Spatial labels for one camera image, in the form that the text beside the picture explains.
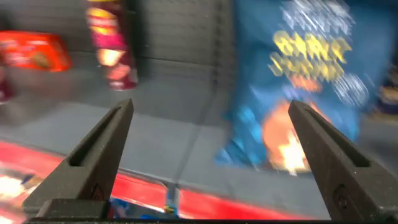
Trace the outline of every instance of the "red snack box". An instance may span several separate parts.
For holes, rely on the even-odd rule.
[[[72,65],[59,36],[6,30],[0,31],[0,50],[13,67],[61,72]]]
[[[88,5],[87,22],[110,87],[133,88],[138,83],[137,69],[127,44],[129,32],[120,0],[88,0]]]

